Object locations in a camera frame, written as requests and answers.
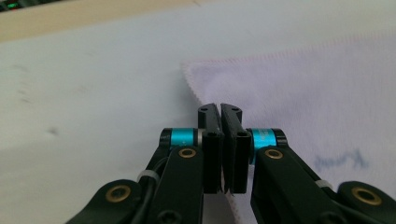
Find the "white table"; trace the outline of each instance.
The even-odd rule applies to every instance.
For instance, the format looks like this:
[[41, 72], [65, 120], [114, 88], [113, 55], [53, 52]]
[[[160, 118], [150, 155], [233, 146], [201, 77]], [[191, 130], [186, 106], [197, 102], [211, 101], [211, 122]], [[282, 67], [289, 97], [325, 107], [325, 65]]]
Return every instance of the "white table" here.
[[[66, 1], [0, 14], [0, 223], [64, 223], [195, 127], [180, 64], [396, 24], [394, 1]], [[231, 223], [222, 195], [204, 223]]]

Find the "pink cloth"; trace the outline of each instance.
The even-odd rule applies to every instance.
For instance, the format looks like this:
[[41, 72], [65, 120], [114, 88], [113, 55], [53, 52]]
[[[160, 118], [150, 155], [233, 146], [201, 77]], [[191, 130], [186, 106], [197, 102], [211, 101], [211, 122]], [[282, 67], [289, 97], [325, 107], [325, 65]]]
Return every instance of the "pink cloth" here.
[[[358, 180], [396, 198], [396, 32], [183, 68], [201, 104], [237, 105], [245, 128], [282, 129], [334, 190]], [[228, 198], [236, 223], [256, 223], [250, 191]]]

